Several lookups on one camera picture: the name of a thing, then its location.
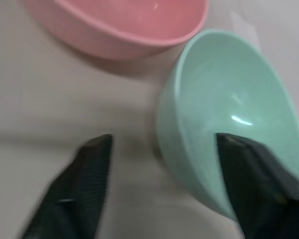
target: white table surface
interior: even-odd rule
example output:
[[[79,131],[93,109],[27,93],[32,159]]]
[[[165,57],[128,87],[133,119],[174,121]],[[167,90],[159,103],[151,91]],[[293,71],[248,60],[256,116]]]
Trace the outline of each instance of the white table surface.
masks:
[[[299,0],[211,2],[205,28],[233,30],[232,12],[254,25],[299,115]],[[134,63],[92,59],[56,41],[17,1],[0,0],[0,239],[16,238],[76,147],[104,133],[115,148],[98,238],[240,238],[153,151],[157,97],[181,49]]]

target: pink bowl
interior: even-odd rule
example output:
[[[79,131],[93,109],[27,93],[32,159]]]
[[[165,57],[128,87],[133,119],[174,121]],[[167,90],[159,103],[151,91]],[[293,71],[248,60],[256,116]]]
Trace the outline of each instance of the pink bowl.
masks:
[[[207,0],[22,0],[50,32],[102,58],[131,59],[186,42],[203,26]]]

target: bowl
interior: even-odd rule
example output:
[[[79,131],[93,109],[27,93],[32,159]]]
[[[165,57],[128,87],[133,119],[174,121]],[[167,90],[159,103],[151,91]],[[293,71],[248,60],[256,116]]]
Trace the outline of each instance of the bowl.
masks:
[[[21,0],[53,35],[87,54],[125,60],[192,38],[207,0]]]
[[[231,219],[216,132],[266,144],[299,178],[299,123],[290,98],[268,61],[231,33],[209,30],[188,43],[163,90],[156,130],[175,177]]]

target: bowl rim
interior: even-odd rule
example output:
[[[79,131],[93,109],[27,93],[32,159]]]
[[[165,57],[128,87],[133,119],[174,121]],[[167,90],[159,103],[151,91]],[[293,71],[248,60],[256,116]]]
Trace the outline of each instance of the bowl rim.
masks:
[[[169,46],[175,46],[178,44],[181,44],[183,42],[188,41],[192,37],[194,37],[200,29],[203,27],[209,11],[209,0],[203,0],[204,1],[204,9],[202,11],[201,19],[198,23],[198,25],[191,30],[188,34],[174,38],[174,39],[166,39],[166,40],[158,40],[158,39],[151,39],[149,37],[143,37],[138,36],[134,33],[124,32],[124,31],[118,31],[115,27],[112,27],[110,24],[107,24],[101,20],[95,19],[85,12],[77,9],[75,6],[73,6],[71,3],[69,3],[67,0],[53,0],[59,7],[64,9],[65,11],[71,13],[76,18],[83,21],[88,26],[98,29],[104,33],[107,33],[111,36],[117,37],[118,39],[125,40],[127,42],[136,43],[139,45],[147,45],[147,46],[154,46],[154,47],[169,47]]]
[[[234,38],[237,41],[240,41],[242,44],[244,44],[245,46],[249,47],[249,49],[256,54],[268,67],[268,70],[272,72],[273,76],[274,76],[274,81],[277,82],[278,86],[281,88],[285,99],[286,99],[286,103],[288,104],[290,110],[291,110],[291,114],[294,118],[294,122],[295,122],[295,127],[298,133],[298,137],[299,137],[299,119],[297,117],[296,114],[296,110],[294,108],[294,105],[291,101],[291,96],[289,95],[287,89],[285,88],[282,80],[280,79],[279,75],[277,74],[277,72],[275,71],[275,69],[272,67],[271,63],[269,63],[269,61],[259,52],[258,49],[256,49],[251,43],[249,43],[247,40],[243,39],[240,36],[237,36],[233,33],[227,32],[227,31],[223,31],[223,30],[217,30],[217,29],[209,29],[207,31],[203,31],[199,34],[197,34],[193,39],[191,39],[189,41],[189,43],[186,45],[185,49],[183,50],[183,52],[181,53],[179,60],[176,64],[176,71],[175,71],[175,82],[174,82],[174,87],[173,87],[173,97],[174,97],[174,105],[175,105],[175,121],[176,121],[176,125],[178,127],[179,133],[180,133],[180,140],[181,143],[184,145],[184,149],[185,149],[185,153],[187,155],[188,158],[190,158],[190,153],[188,150],[188,142],[186,141],[186,138],[184,137],[185,133],[184,133],[184,129],[183,127],[181,127],[181,122],[180,122],[180,109],[179,109],[179,102],[180,102],[180,92],[181,92],[181,81],[182,81],[182,70],[184,67],[184,64],[187,60],[187,56],[188,53],[190,52],[192,46],[201,38],[209,36],[211,34],[217,34],[217,35],[225,35],[227,37],[231,37]],[[194,176],[197,178],[197,171],[195,170],[195,166],[193,165],[192,160],[188,160],[190,167],[193,169],[194,172]]]

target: mint green bowl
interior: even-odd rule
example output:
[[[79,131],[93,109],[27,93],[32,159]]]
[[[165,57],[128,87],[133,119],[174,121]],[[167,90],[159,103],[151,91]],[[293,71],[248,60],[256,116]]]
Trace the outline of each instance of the mint green bowl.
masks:
[[[299,178],[299,123],[290,98],[267,60],[233,34],[209,30],[188,43],[163,90],[156,126],[172,173],[226,217],[234,213],[214,133],[266,144]]]

